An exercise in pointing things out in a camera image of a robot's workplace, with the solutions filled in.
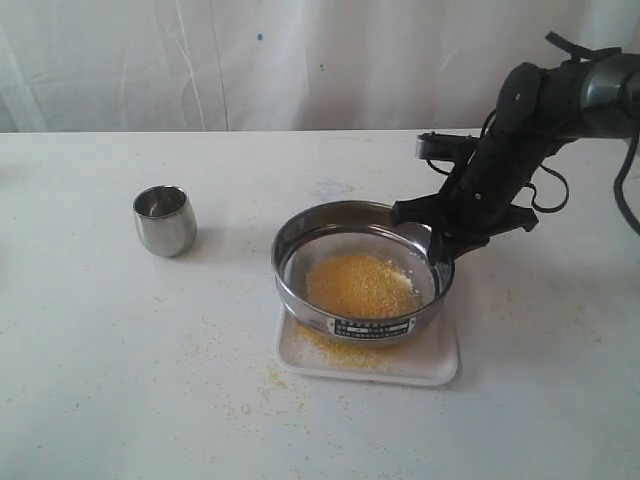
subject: stainless steel cup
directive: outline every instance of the stainless steel cup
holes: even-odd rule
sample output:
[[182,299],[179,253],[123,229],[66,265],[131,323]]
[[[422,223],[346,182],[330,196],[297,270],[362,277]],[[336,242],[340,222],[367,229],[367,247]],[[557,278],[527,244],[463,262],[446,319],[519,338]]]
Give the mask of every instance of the stainless steel cup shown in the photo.
[[133,202],[136,230],[142,244],[155,255],[175,257],[196,238],[196,217],[184,190],[171,185],[151,187]]

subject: sieve label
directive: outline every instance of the sieve label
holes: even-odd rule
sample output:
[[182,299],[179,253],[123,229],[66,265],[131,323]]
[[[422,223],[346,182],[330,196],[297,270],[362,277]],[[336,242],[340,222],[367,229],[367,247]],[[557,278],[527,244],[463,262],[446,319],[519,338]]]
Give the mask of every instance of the sieve label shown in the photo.
[[333,324],[333,333],[348,338],[389,338],[407,333],[410,327],[411,322],[409,320],[391,325],[372,327],[366,323],[347,322],[336,318]]

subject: white tray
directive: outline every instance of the white tray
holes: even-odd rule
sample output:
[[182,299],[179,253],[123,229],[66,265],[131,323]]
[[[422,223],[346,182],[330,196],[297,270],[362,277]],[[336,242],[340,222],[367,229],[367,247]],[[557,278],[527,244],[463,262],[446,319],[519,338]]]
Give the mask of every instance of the white tray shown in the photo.
[[283,309],[276,356],[292,373],[420,387],[438,387],[453,379],[459,355],[455,325],[445,308],[415,337],[383,349],[339,346],[306,330]]

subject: stainless steel sieve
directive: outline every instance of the stainless steel sieve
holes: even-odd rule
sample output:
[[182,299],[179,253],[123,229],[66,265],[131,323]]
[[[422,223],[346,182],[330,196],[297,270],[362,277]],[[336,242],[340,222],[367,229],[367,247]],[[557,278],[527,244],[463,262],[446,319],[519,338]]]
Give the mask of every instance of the stainless steel sieve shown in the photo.
[[[346,201],[318,205],[287,221],[271,249],[271,264],[282,301],[313,330],[352,344],[383,346],[417,333],[436,317],[453,281],[453,260],[430,265],[428,226],[393,225],[391,207]],[[391,261],[410,280],[418,308],[383,319],[349,318],[313,305],[307,298],[307,274],[335,255],[367,254]]]

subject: robotic arm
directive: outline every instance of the robotic arm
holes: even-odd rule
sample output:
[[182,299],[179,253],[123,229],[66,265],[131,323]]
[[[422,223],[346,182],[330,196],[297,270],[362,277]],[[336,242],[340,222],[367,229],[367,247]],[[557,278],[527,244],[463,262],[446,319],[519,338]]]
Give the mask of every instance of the robotic arm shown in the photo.
[[480,137],[434,132],[418,137],[419,158],[431,166],[432,160],[454,166],[445,172],[447,179],[437,194],[396,202],[392,215],[395,223],[432,227],[432,260],[458,257],[485,246],[499,233],[535,227],[534,210],[511,202],[546,157],[579,138],[633,137],[616,179],[616,201],[640,233],[621,188],[640,132],[640,55],[619,48],[588,50],[553,32],[546,38],[571,58],[550,70],[531,63],[515,68]]

